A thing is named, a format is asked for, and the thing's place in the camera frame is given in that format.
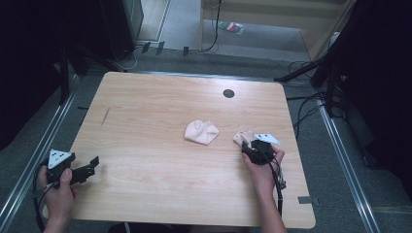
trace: wooden desk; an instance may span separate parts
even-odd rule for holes
[[[345,25],[356,0],[224,0],[220,20],[299,28],[312,60],[321,56],[330,37]],[[203,20],[216,20],[218,0],[200,5],[199,49],[203,44]]]
[[[225,98],[225,89],[235,96]],[[184,139],[195,119],[219,128],[209,146]],[[232,141],[248,129],[280,140],[283,219],[312,228],[311,204],[297,200],[309,193],[280,84],[125,73],[105,75],[71,149],[73,168],[100,157],[96,175],[77,185],[74,218],[259,225],[250,174]]]

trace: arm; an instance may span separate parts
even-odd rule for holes
[[[42,167],[39,174],[41,186],[48,184],[47,168]],[[44,232],[65,232],[72,219],[73,202],[77,192],[71,188],[72,170],[66,169],[60,177],[60,188],[52,187],[45,195],[45,203],[49,211],[49,220]]]
[[[285,155],[285,152],[272,147],[275,151],[275,157],[279,164]],[[263,233],[273,232],[287,232],[285,224],[276,208],[276,203],[273,198],[273,189],[275,188],[275,181],[273,180],[272,170],[269,165],[256,165],[251,162],[249,156],[242,153],[245,164],[249,168],[254,183],[255,191],[257,192],[257,199],[259,202],[261,229]]]

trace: hand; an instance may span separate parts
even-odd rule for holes
[[[281,164],[285,152],[273,147],[274,156],[278,161],[279,165]],[[246,166],[251,172],[252,180],[254,182],[255,189],[257,194],[264,198],[273,198],[273,188],[275,187],[275,181],[273,180],[272,170],[268,164],[265,165],[256,165],[251,162],[251,159],[246,153],[242,153],[245,160]],[[278,165],[275,162],[272,162],[273,169],[278,171]]]
[[[48,184],[47,167],[43,166],[39,174],[41,186]],[[52,187],[45,195],[49,211],[49,220],[45,232],[64,232],[72,219],[74,198],[77,190],[70,186],[72,170],[67,168],[60,177],[60,188]]]

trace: cloth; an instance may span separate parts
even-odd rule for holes
[[[209,145],[219,134],[219,129],[208,120],[194,120],[188,124],[185,138],[202,145]]]
[[[253,131],[239,131],[237,132],[234,137],[233,141],[242,148],[242,143],[245,142],[248,144],[248,147],[251,147],[251,142],[254,141],[256,138],[254,136]]]

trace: white triangular marker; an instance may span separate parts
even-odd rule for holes
[[[273,137],[271,134],[267,133],[267,134],[254,134],[255,138],[264,141],[266,143],[272,143],[272,144],[277,144],[280,145],[281,143],[275,139],[275,137]]]
[[[51,153],[49,155],[49,169],[54,168],[55,166],[66,160],[66,158],[70,157],[70,155],[72,155],[72,153],[70,152],[51,149]]]

